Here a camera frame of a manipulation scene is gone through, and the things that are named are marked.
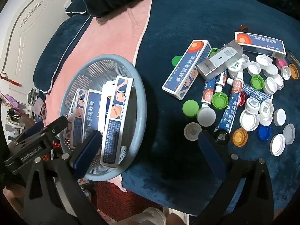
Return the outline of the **blue ointment tube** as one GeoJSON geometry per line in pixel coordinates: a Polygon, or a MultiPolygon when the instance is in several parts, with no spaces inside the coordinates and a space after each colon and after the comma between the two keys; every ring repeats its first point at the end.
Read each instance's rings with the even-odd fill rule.
{"type": "Polygon", "coordinates": [[[225,130],[229,133],[231,132],[234,123],[234,118],[237,112],[237,103],[239,101],[239,97],[241,95],[244,85],[243,76],[243,72],[238,72],[237,77],[233,80],[228,105],[225,108],[225,111],[218,126],[214,130],[215,132],[218,130],[225,130]]]}

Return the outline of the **silver grey carton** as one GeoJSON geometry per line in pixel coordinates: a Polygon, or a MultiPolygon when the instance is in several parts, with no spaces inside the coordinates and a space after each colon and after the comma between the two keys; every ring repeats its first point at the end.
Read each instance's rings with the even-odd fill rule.
{"type": "Polygon", "coordinates": [[[202,78],[208,82],[235,64],[242,55],[243,47],[233,40],[225,44],[214,55],[200,62],[197,65],[197,70],[202,78]]]}

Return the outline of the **gold bottle cap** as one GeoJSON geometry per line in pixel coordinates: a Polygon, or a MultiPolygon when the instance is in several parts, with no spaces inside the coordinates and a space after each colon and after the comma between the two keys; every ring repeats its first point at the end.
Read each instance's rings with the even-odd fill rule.
{"type": "Polygon", "coordinates": [[[232,143],[237,147],[242,147],[248,141],[248,132],[243,128],[238,128],[231,135],[232,143]]]}

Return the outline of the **grey folded cloth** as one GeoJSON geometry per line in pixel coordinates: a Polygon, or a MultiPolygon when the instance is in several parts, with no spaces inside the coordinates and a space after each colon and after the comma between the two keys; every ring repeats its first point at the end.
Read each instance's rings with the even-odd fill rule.
{"type": "Polygon", "coordinates": [[[46,117],[46,104],[40,97],[33,105],[33,113],[41,119],[45,119],[46,117]]]}

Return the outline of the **blue bottle cap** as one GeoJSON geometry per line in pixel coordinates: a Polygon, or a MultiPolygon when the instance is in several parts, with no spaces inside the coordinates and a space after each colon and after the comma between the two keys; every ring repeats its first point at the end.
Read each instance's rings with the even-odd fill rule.
{"type": "Polygon", "coordinates": [[[271,126],[259,125],[257,128],[257,138],[260,141],[267,141],[272,135],[271,126]]]}

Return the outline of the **blue ointment box in basket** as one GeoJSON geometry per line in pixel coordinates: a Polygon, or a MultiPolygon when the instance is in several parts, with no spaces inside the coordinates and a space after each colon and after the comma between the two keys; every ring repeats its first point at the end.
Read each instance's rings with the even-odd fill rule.
{"type": "Polygon", "coordinates": [[[100,164],[117,168],[121,154],[123,129],[133,79],[117,76],[113,83],[105,84],[105,97],[109,99],[105,110],[105,125],[100,164]]]}

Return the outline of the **green open bottle cap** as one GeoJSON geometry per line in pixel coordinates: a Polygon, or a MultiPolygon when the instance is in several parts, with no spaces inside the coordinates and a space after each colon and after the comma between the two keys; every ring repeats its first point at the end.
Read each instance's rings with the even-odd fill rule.
{"type": "Polygon", "coordinates": [[[228,102],[229,102],[228,97],[223,92],[215,92],[211,99],[211,104],[217,110],[225,109],[228,105],[228,102]]]}

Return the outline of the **green bottle cap lower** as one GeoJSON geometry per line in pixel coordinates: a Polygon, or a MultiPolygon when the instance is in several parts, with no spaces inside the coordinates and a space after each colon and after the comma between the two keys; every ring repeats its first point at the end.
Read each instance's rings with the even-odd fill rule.
{"type": "Polygon", "coordinates": [[[195,117],[199,111],[199,104],[195,100],[187,100],[182,106],[182,111],[187,117],[195,117]]]}

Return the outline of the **light blue plastic basket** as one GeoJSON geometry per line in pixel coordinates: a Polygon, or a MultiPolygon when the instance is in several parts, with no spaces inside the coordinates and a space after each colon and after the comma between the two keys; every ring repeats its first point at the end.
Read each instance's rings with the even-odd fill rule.
{"type": "Polygon", "coordinates": [[[146,128],[146,93],[137,69],[125,58],[104,54],[73,76],[61,102],[69,126],[59,138],[72,153],[92,131],[100,133],[97,153],[85,177],[107,181],[124,172],[136,157],[146,128]]]}

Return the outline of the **white cap green print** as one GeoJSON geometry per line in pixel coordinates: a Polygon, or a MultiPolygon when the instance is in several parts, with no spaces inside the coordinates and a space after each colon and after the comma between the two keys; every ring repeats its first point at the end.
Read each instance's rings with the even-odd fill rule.
{"type": "Polygon", "coordinates": [[[229,68],[228,68],[228,73],[229,76],[232,79],[235,79],[238,75],[238,72],[244,72],[243,68],[242,68],[242,61],[239,59],[238,61],[236,61],[234,64],[232,64],[229,68]]]}

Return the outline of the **dark blue pillow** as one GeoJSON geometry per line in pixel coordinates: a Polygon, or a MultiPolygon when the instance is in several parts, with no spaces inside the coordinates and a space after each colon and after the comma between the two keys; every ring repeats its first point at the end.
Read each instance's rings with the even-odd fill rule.
{"type": "Polygon", "coordinates": [[[64,21],[42,52],[33,74],[36,89],[48,94],[67,57],[92,21],[91,15],[74,15],[64,21]]]}

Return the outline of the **pink bottle cap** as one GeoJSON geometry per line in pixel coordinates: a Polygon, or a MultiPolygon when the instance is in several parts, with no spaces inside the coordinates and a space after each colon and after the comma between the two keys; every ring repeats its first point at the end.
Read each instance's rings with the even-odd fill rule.
{"type": "Polygon", "coordinates": [[[281,71],[281,69],[284,67],[284,66],[288,66],[287,64],[287,61],[285,59],[276,59],[275,60],[275,63],[276,63],[276,66],[277,68],[279,69],[279,71],[281,71]]]}

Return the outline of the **blue ointment box far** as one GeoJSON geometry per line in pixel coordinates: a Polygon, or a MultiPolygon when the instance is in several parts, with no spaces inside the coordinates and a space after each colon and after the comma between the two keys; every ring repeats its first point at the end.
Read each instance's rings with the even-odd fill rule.
{"type": "Polygon", "coordinates": [[[285,59],[286,50],[282,40],[243,32],[234,32],[234,39],[243,47],[244,51],[285,59]]]}

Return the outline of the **pink towel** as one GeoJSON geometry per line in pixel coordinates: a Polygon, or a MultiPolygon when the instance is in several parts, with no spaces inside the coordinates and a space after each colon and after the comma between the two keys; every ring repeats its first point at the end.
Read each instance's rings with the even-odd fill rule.
{"type": "Polygon", "coordinates": [[[133,65],[136,63],[151,6],[152,0],[135,0],[109,15],[91,20],[46,96],[46,125],[58,118],[67,86],[84,63],[102,54],[120,55],[133,65]]]}

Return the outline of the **brown bottle cap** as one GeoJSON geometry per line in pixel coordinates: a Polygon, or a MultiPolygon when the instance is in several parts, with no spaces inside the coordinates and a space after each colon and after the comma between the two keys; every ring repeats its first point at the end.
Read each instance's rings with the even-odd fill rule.
{"type": "Polygon", "coordinates": [[[248,28],[246,25],[241,24],[241,25],[239,26],[239,28],[238,28],[238,31],[239,31],[239,32],[243,32],[243,33],[247,33],[247,32],[249,31],[249,28],[248,28]]]}

